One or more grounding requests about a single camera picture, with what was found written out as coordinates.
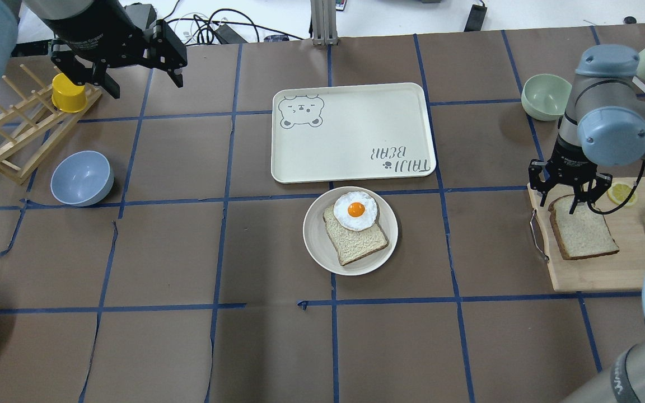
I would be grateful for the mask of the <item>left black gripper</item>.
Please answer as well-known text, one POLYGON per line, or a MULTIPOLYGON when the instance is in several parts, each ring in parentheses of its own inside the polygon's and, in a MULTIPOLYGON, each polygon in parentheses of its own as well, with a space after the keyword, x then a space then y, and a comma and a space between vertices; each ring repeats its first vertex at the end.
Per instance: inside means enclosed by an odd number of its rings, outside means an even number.
POLYGON ((51 17, 56 40, 50 58, 64 73, 91 73, 90 84, 120 99, 120 86, 109 68, 141 65, 166 72, 176 87, 184 86, 186 46, 169 23, 159 20, 150 4, 123 7, 118 1, 58 1, 72 6, 51 17))

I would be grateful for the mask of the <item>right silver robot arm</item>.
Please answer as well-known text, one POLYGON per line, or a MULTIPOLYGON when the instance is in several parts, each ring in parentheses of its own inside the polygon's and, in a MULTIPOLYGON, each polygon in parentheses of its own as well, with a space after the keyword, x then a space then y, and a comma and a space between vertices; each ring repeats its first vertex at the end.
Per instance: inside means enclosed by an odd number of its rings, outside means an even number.
MULTIPOLYGON (((563 202, 552 202, 552 229, 563 256, 571 257, 574 246, 583 257, 601 257, 589 246, 599 239, 589 226, 560 226, 558 219, 578 216, 581 211, 599 218, 595 207, 613 183, 598 166, 645 164, 645 102, 632 87, 635 77, 645 80, 645 49, 640 53, 622 44, 599 44, 582 54, 576 68, 565 112, 559 118, 558 135, 547 161, 533 159, 528 166, 531 191, 547 196, 557 185, 571 187, 563 202)), ((645 327, 645 274, 642 286, 645 327)), ((566 402, 645 402, 645 341, 617 357, 609 369, 597 374, 567 396, 566 402)))

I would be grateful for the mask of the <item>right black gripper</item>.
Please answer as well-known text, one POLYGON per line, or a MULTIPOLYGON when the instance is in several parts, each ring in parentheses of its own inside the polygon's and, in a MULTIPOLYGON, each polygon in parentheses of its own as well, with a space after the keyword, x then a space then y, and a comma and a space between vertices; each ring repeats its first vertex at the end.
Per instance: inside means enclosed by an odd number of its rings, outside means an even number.
POLYGON ((569 214, 579 204, 593 204, 611 187, 613 176, 599 173, 598 165, 590 161, 581 147, 555 147, 547 161, 533 159, 528 166, 529 189, 539 196, 544 207, 550 189, 558 184, 573 188, 569 214))

